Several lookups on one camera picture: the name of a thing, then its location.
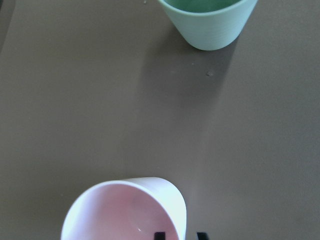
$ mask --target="plastic cup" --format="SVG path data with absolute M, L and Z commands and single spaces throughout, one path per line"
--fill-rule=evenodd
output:
M 61 240 L 185 240 L 186 204 L 179 190 L 159 177 L 99 183 L 68 211 Z
M 232 43 L 258 0 L 158 0 L 193 47 L 217 50 Z

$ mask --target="cup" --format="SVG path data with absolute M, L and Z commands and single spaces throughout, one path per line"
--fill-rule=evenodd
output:
M 185 240 L 186 204 L 169 181 L 141 177 L 99 183 L 68 211 L 61 240 Z
M 158 0 L 193 47 L 217 50 L 232 43 L 258 0 Z

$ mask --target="green cup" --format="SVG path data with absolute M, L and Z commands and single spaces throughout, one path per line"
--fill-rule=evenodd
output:
M 258 0 L 158 0 L 193 47 L 217 50 L 232 43 Z

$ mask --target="pink cup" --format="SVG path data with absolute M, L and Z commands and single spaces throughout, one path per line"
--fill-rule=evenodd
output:
M 61 240 L 185 240 L 186 204 L 179 190 L 159 177 L 97 184 L 73 203 Z

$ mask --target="table surface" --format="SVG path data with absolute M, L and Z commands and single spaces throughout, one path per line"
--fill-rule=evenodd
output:
M 87 188 L 146 176 L 187 240 L 320 239 L 319 15 L 260 0 L 201 51 L 155 0 L 3 0 L 0 239 L 57 240 Z

